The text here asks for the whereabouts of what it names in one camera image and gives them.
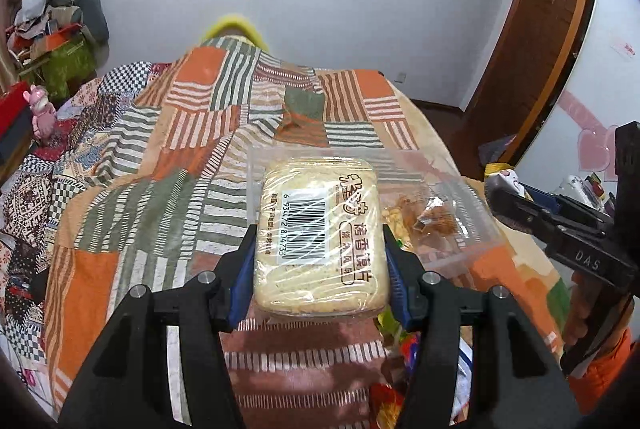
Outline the clear plastic storage box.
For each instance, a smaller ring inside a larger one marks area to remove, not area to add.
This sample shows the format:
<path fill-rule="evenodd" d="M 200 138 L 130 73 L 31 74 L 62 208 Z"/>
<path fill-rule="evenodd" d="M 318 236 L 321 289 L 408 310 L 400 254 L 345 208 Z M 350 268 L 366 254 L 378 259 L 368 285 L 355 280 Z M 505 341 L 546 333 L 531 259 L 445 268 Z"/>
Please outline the clear plastic storage box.
<path fill-rule="evenodd" d="M 262 180 L 268 168 L 298 158 L 367 161 L 378 177 L 383 219 L 401 247 L 427 270 L 447 279 L 499 247 L 503 236 L 485 201 L 454 173 L 451 164 L 417 150 L 371 147 L 252 147 L 247 159 L 247 220 L 258 218 Z"/>

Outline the beige biscuit pack with barcode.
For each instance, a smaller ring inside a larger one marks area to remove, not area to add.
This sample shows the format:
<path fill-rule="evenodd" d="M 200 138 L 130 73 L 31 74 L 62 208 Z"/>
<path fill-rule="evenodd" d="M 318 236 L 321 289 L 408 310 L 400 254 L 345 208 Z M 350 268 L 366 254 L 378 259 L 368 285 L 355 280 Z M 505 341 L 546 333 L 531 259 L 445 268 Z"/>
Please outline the beige biscuit pack with barcode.
<path fill-rule="evenodd" d="M 273 317 L 341 319 L 390 297 L 378 175 L 366 160 L 273 161 L 257 209 L 254 300 Z"/>

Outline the clear bag orange snacks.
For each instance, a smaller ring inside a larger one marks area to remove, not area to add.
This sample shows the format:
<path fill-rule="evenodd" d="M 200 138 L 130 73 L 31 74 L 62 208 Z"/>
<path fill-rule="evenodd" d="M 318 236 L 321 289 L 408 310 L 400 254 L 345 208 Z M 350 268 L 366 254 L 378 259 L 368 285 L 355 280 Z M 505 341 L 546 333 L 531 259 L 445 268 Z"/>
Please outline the clear bag orange snacks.
<path fill-rule="evenodd" d="M 383 209 L 382 215 L 400 239 L 410 239 L 412 235 L 451 236 L 458 231 L 448 204 L 435 195 L 416 199 L 400 196 L 396 204 Z"/>

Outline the red gift box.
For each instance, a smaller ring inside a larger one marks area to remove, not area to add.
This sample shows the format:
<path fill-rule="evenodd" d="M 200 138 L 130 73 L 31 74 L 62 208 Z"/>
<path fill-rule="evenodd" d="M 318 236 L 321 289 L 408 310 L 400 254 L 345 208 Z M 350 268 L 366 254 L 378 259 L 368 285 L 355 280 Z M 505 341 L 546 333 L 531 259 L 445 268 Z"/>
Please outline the red gift box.
<path fill-rule="evenodd" d="M 27 106 L 28 100 L 23 93 L 28 91 L 26 81 L 17 82 L 0 98 L 0 136 L 9 130 L 14 120 Z"/>

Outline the pink plush toy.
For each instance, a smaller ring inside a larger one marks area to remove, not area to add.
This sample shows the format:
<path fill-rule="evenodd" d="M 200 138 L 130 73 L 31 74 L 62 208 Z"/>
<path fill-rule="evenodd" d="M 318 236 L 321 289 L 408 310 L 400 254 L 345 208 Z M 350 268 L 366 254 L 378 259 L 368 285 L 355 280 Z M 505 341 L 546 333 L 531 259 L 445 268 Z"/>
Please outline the pink plush toy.
<path fill-rule="evenodd" d="M 41 85 L 32 84 L 23 92 L 30 111 L 32 112 L 32 129 L 38 141 L 47 141 L 53 133 L 56 110 L 50 102 L 48 92 Z"/>

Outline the green patterned box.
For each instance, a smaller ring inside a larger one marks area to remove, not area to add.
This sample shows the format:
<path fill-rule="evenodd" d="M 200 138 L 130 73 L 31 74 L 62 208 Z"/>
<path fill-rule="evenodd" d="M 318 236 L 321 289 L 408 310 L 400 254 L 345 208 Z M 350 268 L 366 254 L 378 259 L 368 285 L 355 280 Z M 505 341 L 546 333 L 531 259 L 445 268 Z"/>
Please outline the green patterned box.
<path fill-rule="evenodd" d="M 61 105 L 95 77 L 96 60 L 91 45 L 78 33 L 37 60 L 32 82 L 47 90 L 51 102 Z"/>

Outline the yellow curved bed rail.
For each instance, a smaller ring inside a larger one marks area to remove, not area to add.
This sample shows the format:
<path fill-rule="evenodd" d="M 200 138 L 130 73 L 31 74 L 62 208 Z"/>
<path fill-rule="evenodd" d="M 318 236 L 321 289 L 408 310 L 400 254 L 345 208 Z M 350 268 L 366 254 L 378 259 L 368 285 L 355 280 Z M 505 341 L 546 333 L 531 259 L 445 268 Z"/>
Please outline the yellow curved bed rail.
<path fill-rule="evenodd" d="M 201 42 L 232 36 L 268 52 L 269 46 L 257 28 L 241 14 L 225 14 L 219 17 L 203 34 Z"/>

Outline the white sliding wardrobe door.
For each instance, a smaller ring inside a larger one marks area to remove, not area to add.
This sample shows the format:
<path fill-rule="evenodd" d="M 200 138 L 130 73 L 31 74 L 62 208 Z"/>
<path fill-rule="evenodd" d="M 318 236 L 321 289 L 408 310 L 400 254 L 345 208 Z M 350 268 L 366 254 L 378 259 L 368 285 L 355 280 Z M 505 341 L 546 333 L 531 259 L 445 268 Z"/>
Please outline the white sliding wardrobe door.
<path fill-rule="evenodd" d="M 594 0 L 564 90 L 515 171 L 548 192 L 595 173 L 614 194 L 615 129 L 638 119 L 639 0 Z"/>

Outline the grey green cushion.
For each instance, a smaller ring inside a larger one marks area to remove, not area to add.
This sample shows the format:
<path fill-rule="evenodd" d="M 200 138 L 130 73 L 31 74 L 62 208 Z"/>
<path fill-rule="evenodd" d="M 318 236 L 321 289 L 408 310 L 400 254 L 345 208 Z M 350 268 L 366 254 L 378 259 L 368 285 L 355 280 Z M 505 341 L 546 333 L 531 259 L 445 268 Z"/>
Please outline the grey green cushion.
<path fill-rule="evenodd" d="M 47 0 L 52 7 L 77 6 L 82 14 L 82 23 L 88 28 L 97 44 L 105 44 L 110 38 L 101 0 Z"/>

